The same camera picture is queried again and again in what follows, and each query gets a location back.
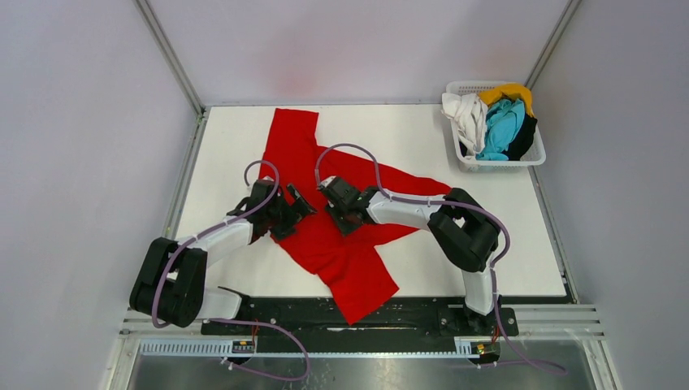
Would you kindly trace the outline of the red t-shirt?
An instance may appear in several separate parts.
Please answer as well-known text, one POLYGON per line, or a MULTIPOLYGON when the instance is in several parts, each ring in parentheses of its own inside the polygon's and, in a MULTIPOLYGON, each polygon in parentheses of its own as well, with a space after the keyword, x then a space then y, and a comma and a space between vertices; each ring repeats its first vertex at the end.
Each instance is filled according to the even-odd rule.
POLYGON ((353 325, 388 301, 399 287, 376 248, 415 232, 396 225, 366 225, 342 236, 324 210, 326 198, 317 190, 321 178, 340 176, 358 189, 375 184, 373 162, 333 150, 325 151, 315 132, 319 115, 313 111, 277 108, 274 111, 263 159, 276 166, 283 184, 294 184, 318 213, 301 221, 297 232, 279 245, 303 269, 329 288, 347 324, 353 325))

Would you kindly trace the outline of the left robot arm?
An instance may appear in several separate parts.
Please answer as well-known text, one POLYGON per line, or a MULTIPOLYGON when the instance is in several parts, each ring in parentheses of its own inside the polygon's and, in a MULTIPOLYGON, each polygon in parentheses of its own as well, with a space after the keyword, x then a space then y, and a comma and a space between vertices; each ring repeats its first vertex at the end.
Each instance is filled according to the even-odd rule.
POLYGON ((249 196, 212 227, 180 240, 151 242, 130 293, 130 308, 149 315, 157 327, 221 318, 231 333, 247 331, 252 313, 241 304, 247 296, 206 286, 207 269, 263 236, 278 241, 292 236, 316 212, 293 184, 282 188, 268 177, 255 181, 249 196))

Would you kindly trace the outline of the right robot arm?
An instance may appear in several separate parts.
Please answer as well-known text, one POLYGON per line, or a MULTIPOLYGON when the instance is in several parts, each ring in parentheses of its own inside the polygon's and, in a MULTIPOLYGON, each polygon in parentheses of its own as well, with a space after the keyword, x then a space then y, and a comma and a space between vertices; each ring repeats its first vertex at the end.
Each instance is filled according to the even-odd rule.
POLYGON ((445 195, 395 193, 370 186, 359 190, 339 176, 318 187, 326 212, 348 236, 364 225, 396 225, 430 232, 445 257, 461 270, 467 327, 485 335, 498 324, 488 263, 497 250, 500 225, 465 190, 445 195))

